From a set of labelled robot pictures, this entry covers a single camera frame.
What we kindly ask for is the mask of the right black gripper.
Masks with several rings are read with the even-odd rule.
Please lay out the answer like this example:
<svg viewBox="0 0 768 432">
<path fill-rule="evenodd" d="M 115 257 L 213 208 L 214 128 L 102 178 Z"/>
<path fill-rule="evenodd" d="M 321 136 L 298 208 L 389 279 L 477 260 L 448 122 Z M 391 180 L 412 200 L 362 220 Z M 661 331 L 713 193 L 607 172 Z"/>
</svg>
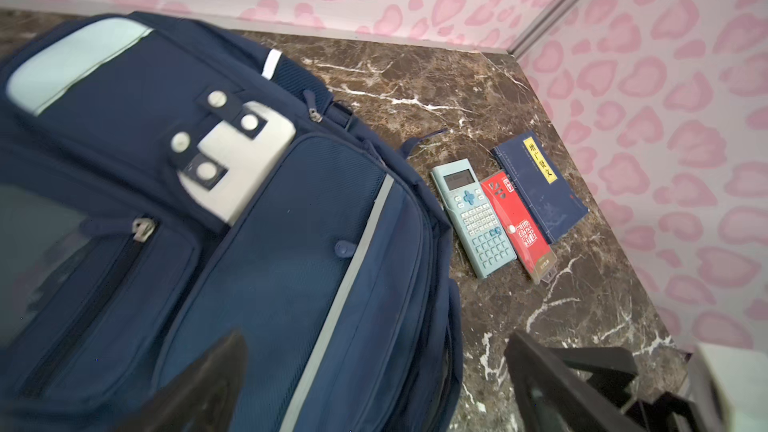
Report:
<svg viewBox="0 0 768 432">
<path fill-rule="evenodd" d="M 640 373 L 632 354 L 620 347 L 551 348 L 549 350 L 599 399 L 576 399 L 567 387 L 548 407 L 562 430 L 569 431 L 704 431 L 696 405 L 665 391 L 649 402 L 632 391 Z"/>
</svg>

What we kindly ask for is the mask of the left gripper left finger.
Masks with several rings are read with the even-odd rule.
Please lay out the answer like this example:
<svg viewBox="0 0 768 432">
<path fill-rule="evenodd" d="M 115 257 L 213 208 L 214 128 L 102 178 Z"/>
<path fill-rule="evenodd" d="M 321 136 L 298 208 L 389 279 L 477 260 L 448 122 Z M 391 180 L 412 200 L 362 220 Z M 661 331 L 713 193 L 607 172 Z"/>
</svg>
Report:
<svg viewBox="0 0 768 432">
<path fill-rule="evenodd" d="M 245 337 L 221 337 L 116 431 L 227 431 L 244 385 Z"/>
</svg>

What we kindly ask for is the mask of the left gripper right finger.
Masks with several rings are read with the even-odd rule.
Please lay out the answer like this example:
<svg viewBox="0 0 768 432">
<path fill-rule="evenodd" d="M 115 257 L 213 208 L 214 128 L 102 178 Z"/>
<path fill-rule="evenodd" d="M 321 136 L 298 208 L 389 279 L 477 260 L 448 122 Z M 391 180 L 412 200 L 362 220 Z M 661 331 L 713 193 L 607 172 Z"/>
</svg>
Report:
<svg viewBox="0 0 768 432">
<path fill-rule="evenodd" d="M 551 348 L 523 330 L 505 349 L 526 431 L 640 431 L 621 412 L 638 376 L 622 347 Z"/>
</svg>

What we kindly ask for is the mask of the navy blue student backpack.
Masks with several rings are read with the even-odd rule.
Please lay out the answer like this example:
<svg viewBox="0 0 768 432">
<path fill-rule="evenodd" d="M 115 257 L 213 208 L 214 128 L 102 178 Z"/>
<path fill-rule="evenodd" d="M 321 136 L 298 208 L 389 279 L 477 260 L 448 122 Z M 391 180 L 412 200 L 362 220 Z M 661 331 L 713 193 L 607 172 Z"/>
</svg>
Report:
<svg viewBox="0 0 768 432">
<path fill-rule="evenodd" d="M 445 431 L 452 227 L 281 51 L 152 13 L 1 59 L 1 427 L 115 431 L 221 337 L 227 431 Z"/>
</svg>

